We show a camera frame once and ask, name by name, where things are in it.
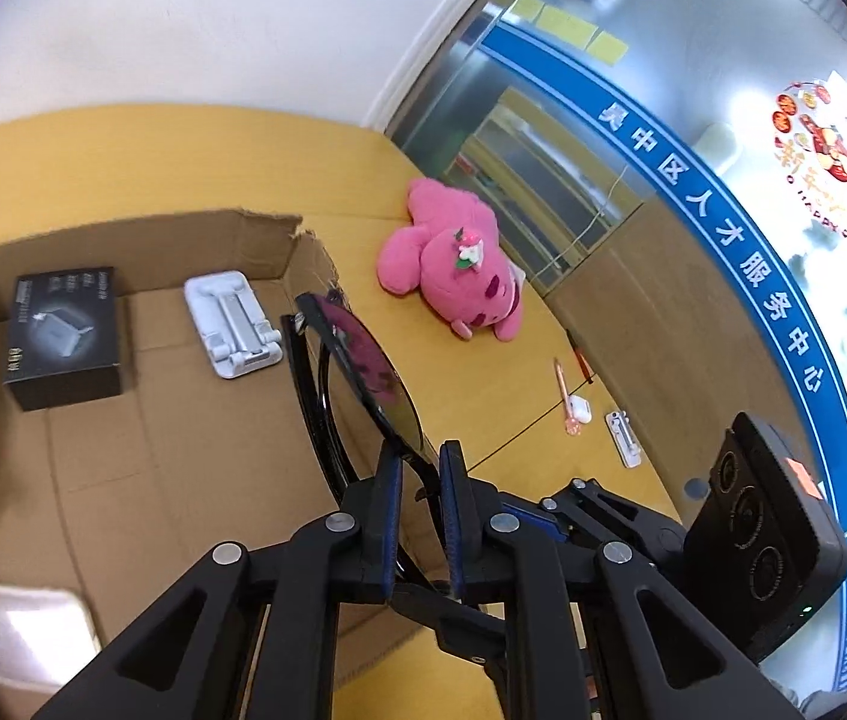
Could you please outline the black sunglasses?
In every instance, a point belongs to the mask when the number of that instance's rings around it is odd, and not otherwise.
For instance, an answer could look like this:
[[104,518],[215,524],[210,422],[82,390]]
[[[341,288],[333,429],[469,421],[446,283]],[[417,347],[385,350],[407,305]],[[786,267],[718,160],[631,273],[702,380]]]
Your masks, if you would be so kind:
[[298,405],[332,497],[342,504],[350,489],[364,481],[350,460],[334,416],[331,372],[337,371],[355,403],[359,403],[380,434],[380,456],[371,479],[385,485],[385,526],[368,533],[382,540],[386,566],[396,577],[426,589],[432,585],[396,535],[403,470],[410,468],[421,483],[417,499],[425,502],[444,549],[448,587],[459,595],[459,523],[448,509],[453,494],[444,486],[444,477],[438,470],[443,458],[433,454],[426,444],[421,420],[403,379],[364,322],[342,304],[337,294],[298,294],[295,305],[295,314],[287,314],[280,322]]

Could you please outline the black 65W charger box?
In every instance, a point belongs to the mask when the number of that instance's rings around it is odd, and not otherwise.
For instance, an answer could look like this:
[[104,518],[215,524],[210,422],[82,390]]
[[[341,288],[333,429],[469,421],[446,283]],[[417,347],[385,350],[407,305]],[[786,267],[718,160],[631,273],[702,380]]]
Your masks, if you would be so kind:
[[4,385],[22,411],[122,394],[112,266],[23,275],[8,311]]

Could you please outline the pink strawberry bear plush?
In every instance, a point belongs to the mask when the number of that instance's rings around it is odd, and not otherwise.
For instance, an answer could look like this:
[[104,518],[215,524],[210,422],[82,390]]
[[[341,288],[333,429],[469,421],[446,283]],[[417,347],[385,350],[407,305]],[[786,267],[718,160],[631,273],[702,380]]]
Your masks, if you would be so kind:
[[463,340],[481,328],[513,340],[526,273],[501,249],[494,210],[474,193],[422,177],[409,185],[407,211],[410,223],[376,259],[380,286],[394,296],[421,293]]

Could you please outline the white clear phone case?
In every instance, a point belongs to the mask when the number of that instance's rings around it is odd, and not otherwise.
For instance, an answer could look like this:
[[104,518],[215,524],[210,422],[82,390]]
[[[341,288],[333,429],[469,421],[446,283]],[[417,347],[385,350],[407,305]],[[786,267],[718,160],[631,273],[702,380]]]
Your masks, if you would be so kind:
[[100,653],[92,615],[69,590],[0,583],[0,684],[53,694]]

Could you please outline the red pen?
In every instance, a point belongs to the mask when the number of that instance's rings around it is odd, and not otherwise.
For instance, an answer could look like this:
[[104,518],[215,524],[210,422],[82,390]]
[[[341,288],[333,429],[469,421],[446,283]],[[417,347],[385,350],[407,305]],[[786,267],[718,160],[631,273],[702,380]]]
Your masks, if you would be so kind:
[[586,358],[583,355],[583,349],[581,349],[581,346],[579,346],[578,340],[575,338],[575,335],[570,332],[568,328],[565,328],[565,335],[567,335],[568,343],[570,343],[570,346],[572,346],[573,355],[575,356],[576,364],[578,364],[579,370],[581,371],[581,375],[583,376],[583,380],[584,382],[588,383],[588,385],[590,385],[590,383],[593,383],[594,380],[593,369],[591,369],[590,364],[588,364],[588,361],[586,361]]

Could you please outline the brown cardboard box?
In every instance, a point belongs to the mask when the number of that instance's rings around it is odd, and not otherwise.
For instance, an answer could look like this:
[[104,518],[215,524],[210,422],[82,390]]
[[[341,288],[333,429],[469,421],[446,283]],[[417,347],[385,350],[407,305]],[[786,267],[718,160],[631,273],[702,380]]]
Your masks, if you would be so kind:
[[[0,242],[0,583],[75,593],[111,640],[220,541],[269,546],[327,514],[289,368],[218,377],[184,284],[240,271],[271,317],[341,288],[368,317],[391,305],[375,275],[389,231],[215,210]],[[4,382],[15,281],[84,266],[115,273],[121,392],[22,410]]]

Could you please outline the pink white pen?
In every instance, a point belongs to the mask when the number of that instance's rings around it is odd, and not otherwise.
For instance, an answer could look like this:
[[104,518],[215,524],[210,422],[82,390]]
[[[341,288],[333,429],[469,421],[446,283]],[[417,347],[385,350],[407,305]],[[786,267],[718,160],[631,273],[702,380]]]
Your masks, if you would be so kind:
[[554,374],[557,381],[558,390],[562,397],[563,408],[563,424],[565,424],[565,433],[568,436],[578,436],[586,424],[593,421],[593,410],[586,398],[581,395],[575,395],[570,392],[565,372],[563,372],[562,364],[556,359],[554,361]]

